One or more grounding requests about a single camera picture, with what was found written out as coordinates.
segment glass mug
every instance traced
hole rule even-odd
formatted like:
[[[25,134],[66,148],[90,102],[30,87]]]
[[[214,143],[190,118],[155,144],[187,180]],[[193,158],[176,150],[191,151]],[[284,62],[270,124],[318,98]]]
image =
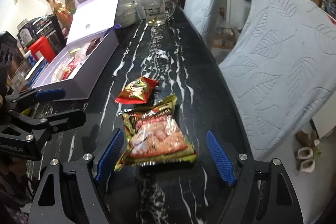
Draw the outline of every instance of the glass mug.
[[[141,0],[141,4],[149,26],[165,24],[176,9],[176,4],[171,0]]]

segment pink product box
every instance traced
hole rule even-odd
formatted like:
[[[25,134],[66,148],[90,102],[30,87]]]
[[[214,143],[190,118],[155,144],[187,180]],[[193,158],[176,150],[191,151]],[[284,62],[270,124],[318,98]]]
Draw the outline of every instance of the pink product box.
[[[64,89],[63,100],[88,99],[101,72],[118,46],[112,29],[118,0],[76,0],[77,11],[68,35],[66,47],[55,57],[34,84],[38,90]],[[88,58],[70,74],[68,79],[51,83],[55,70],[68,59],[69,52],[101,37]]]

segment chair back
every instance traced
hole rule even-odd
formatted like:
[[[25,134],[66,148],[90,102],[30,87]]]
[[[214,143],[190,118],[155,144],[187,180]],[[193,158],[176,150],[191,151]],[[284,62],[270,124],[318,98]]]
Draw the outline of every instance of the chair back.
[[[336,88],[335,21],[310,0],[252,0],[219,65],[255,159],[309,122]]]
[[[185,0],[184,14],[211,49],[221,0]]]

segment black marble table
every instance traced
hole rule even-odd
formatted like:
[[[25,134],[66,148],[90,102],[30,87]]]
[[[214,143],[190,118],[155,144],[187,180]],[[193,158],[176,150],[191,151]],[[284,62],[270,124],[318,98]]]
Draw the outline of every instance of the black marble table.
[[[40,105],[34,117],[81,108],[87,122],[46,143],[40,162],[28,163],[28,176],[40,177],[51,159],[77,160],[92,153],[123,123],[117,113],[129,105],[114,103],[123,87],[140,75],[157,79],[162,92],[155,102],[176,93],[175,119],[199,156],[190,166],[125,167],[113,173],[105,203],[113,223],[212,223],[224,209],[231,188],[221,180],[206,146],[208,130],[251,155],[245,131],[224,78],[211,53],[181,10],[166,25],[137,22],[118,34],[119,46],[87,101]]]

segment blue gripper pad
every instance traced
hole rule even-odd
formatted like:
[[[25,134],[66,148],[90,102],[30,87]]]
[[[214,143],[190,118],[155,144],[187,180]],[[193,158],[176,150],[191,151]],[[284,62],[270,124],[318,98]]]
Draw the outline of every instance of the blue gripper pad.
[[[64,89],[57,90],[41,90],[35,94],[35,100],[39,103],[50,102],[54,100],[60,100],[65,97],[66,93]]]
[[[219,144],[215,135],[209,130],[207,132],[207,146],[210,154],[216,164],[222,180],[226,181],[230,186],[236,182],[236,176],[234,174],[234,168],[231,160]]]
[[[95,176],[97,183],[107,182],[117,163],[119,153],[123,148],[124,139],[124,133],[118,129],[109,145],[104,146],[100,150],[100,157],[95,158],[98,159],[97,175]]]

